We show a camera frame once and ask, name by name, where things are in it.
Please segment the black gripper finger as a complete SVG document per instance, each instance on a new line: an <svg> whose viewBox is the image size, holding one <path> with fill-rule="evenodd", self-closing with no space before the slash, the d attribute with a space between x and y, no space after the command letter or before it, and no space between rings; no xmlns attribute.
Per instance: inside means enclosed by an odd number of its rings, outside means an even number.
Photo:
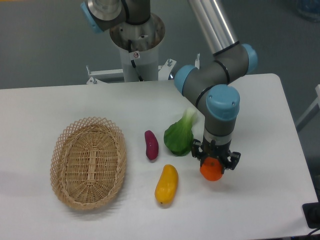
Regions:
<svg viewBox="0 0 320 240"><path fill-rule="evenodd" d="M241 153L236 151L228 151L220 157L220 163L222 165L221 173L224 174L225 170L234 170L239 163Z"/></svg>
<svg viewBox="0 0 320 240"><path fill-rule="evenodd" d="M200 167L202 167L205 159L207 158L207 153L204 152L203 144L198 139L193 139L191 155L193 158L197 158L199 160Z"/></svg>

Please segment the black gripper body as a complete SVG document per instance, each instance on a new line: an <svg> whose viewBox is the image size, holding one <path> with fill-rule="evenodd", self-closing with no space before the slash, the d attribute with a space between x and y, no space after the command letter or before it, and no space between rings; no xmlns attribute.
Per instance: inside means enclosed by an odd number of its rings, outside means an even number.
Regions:
<svg viewBox="0 0 320 240"><path fill-rule="evenodd" d="M217 136L205 133L203 135L202 150L210 157L221 160L226 159L230 155L231 140L231 134Z"/></svg>

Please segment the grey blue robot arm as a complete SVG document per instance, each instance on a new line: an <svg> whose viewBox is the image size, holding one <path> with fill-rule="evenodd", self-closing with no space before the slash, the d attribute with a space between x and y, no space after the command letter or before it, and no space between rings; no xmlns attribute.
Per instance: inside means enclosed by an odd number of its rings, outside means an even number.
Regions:
<svg viewBox="0 0 320 240"><path fill-rule="evenodd" d="M177 90L204 115L203 140L192 141L192 156L202 165L214 158L223 170L233 170L241 157L230 151L240 95L231 83L253 71L258 57L250 45L239 43L219 0L189 5L213 55L208 66L185 65L174 76ZM158 46L165 27L148 0L86 0L80 7L95 32L109 31L126 82L160 79Z"/></svg>

